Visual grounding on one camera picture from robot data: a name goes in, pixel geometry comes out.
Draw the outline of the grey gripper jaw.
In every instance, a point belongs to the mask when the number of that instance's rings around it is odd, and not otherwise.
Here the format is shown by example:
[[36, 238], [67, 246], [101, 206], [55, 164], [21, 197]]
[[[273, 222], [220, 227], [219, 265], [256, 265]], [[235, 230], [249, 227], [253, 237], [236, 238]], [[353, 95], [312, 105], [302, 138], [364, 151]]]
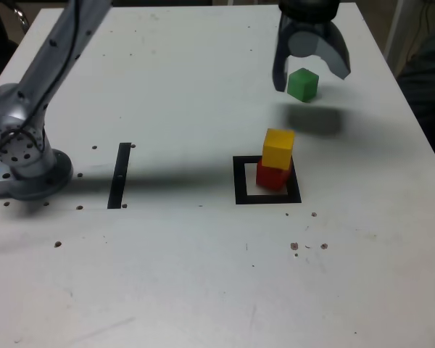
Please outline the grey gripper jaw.
[[273, 61], [272, 78], [276, 91], [285, 91], [287, 84], [286, 62], [291, 56], [289, 39], [296, 32], [296, 22], [282, 14], [278, 26], [275, 57]]
[[350, 74], [347, 45], [332, 22], [317, 25], [299, 23], [297, 31], [289, 39], [289, 50], [293, 57], [321, 58], [338, 78], [345, 79]]

